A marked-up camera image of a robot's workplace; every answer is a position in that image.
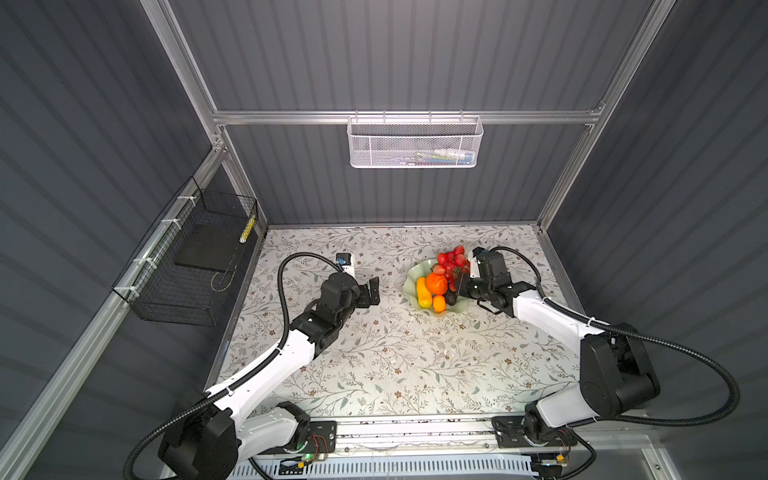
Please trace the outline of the dark fake avocado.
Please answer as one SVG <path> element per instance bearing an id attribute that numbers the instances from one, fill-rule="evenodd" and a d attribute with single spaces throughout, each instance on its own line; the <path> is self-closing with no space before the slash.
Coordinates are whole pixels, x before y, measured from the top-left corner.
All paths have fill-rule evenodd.
<path id="1" fill-rule="evenodd" d="M 444 299 L 448 306 L 454 306 L 458 301 L 458 292 L 454 288 L 449 287 L 444 294 Z"/>

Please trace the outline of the red fake grape bunch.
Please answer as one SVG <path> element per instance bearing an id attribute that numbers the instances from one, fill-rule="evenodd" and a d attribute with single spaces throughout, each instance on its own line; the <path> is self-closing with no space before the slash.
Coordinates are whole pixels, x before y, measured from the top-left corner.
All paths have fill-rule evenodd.
<path id="1" fill-rule="evenodd" d="M 444 277 L 448 289 L 456 292 L 459 278 L 464 273 L 470 273 L 470 261 L 465 248 L 458 245 L 453 250 L 441 252 L 437 255 L 436 261 L 437 263 L 432 266 L 431 271 L 435 275 Z"/>

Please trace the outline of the large fake orange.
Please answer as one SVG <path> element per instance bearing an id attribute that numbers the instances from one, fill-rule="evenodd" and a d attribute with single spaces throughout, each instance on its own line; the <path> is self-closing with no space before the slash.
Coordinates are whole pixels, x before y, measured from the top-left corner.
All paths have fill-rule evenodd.
<path id="1" fill-rule="evenodd" d="M 425 278 L 425 287 L 432 295 L 444 295 L 448 290 L 448 281 L 444 275 L 430 273 Z"/>

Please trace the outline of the small fake orange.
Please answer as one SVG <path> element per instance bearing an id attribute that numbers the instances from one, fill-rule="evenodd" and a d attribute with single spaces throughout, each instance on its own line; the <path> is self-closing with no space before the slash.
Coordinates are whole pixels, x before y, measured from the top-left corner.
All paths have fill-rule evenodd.
<path id="1" fill-rule="evenodd" d="M 436 314 L 444 312 L 447 308 L 447 302 L 443 295 L 434 295 L 432 297 L 432 311 Z"/>

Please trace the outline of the yellow fake corn cob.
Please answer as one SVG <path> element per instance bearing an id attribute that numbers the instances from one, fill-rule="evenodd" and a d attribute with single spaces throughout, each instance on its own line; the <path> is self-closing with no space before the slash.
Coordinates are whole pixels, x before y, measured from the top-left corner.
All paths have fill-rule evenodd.
<path id="1" fill-rule="evenodd" d="M 433 302 L 433 294 L 429 291 L 426 285 L 426 277 L 422 276 L 417 279 L 416 282 L 416 295 L 418 306 L 421 309 L 430 309 Z"/>

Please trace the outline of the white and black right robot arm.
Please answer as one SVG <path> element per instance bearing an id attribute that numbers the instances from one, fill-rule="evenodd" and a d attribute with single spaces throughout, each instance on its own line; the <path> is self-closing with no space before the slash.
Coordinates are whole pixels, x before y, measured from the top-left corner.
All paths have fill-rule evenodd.
<path id="1" fill-rule="evenodd" d="M 555 433 L 580 421 L 616 419 L 655 398 L 659 380 L 643 342 L 628 334 L 610 333 L 607 325 L 587 318 L 547 296 L 541 274 L 531 260 L 508 247 L 477 247 L 470 271 L 458 280 L 462 297 L 498 315 L 527 322 L 557 340 L 579 361 L 576 384 L 548 394 L 525 407 L 517 431 L 542 446 Z"/>

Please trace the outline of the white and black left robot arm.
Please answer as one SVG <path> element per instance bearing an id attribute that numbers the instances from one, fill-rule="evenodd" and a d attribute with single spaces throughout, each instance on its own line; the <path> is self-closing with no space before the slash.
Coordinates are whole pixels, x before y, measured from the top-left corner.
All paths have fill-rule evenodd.
<path id="1" fill-rule="evenodd" d="M 183 410 L 212 402 L 165 430 L 159 459 L 179 479 L 226 479 L 250 457 L 302 447 L 310 416 L 295 404 L 282 402 L 252 421 L 247 418 L 277 386 L 331 346 L 356 310 L 379 303 L 377 277 L 360 284 L 346 272 L 332 273 L 320 297 L 289 323 L 285 340 L 228 379 L 184 399 Z"/>

